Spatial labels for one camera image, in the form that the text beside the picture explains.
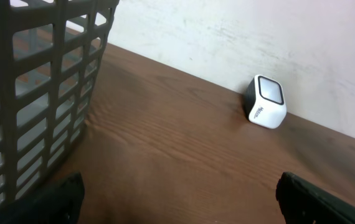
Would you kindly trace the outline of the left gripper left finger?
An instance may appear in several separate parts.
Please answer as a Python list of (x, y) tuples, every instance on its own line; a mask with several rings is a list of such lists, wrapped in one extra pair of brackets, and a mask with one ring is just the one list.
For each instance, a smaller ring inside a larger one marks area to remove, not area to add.
[(81, 173), (71, 173), (0, 208), (0, 224), (77, 223), (84, 196)]

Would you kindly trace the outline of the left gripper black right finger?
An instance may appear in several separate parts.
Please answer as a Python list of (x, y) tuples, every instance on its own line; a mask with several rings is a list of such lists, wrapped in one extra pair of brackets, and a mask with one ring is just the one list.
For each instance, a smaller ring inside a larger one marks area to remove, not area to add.
[(292, 172), (282, 174), (275, 196), (286, 223), (355, 224), (355, 207)]

